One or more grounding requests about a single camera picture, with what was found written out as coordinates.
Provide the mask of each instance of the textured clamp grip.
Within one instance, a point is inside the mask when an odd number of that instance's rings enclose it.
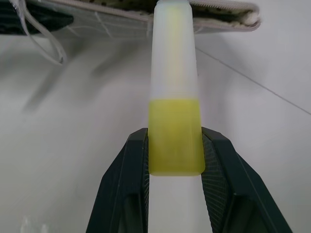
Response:
[[[202,185],[213,233],[292,233],[260,176],[218,132],[202,128]],[[147,129],[131,134],[104,174],[86,233],[147,233]]]

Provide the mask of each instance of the frosted plastic tube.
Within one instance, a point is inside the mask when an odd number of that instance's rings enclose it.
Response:
[[[199,175],[205,169],[191,6],[155,7],[149,103],[149,172]]]

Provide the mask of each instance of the translucent white tube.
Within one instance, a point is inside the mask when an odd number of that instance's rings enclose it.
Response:
[[[187,0],[160,0],[155,8],[148,136],[151,174],[203,172],[192,10]]]

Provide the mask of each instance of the white floor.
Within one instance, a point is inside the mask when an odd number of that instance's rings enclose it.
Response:
[[[257,31],[196,37],[202,125],[232,141],[293,232],[306,233],[311,3],[257,3]],[[102,175],[147,126],[149,43],[64,45],[71,62],[60,69],[26,38],[0,37],[0,232],[19,232],[24,216],[52,233],[85,232]],[[211,233],[199,177],[150,186],[150,233]]]

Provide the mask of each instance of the white cord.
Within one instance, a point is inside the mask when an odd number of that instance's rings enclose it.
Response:
[[[26,2],[25,0],[10,0],[10,2],[13,4],[14,8],[17,11],[17,14],[20,18],[21,25],[26,33],[26,35],[31,39],[31,41],[34,43],[34,45],[38,48],[39,52],[44,56],[47,60],[53,62],[56,65],[62,65],[67,61],[67,55],[66,52],[59,43],[59,41],[47,30],[43,25],[41,25],[27,10]],[[46,36],[53,47],[53,49],[57,52],[58,58],[53,58],[51,55],[48,54],[48,52],[45,51],[44,48],[42,48],[41,45],[38,44],[34,40],[34,38],[30,35],[26,20],[32,24],[36,29],[38,29],[39,32],[41,32],[44,36]]]

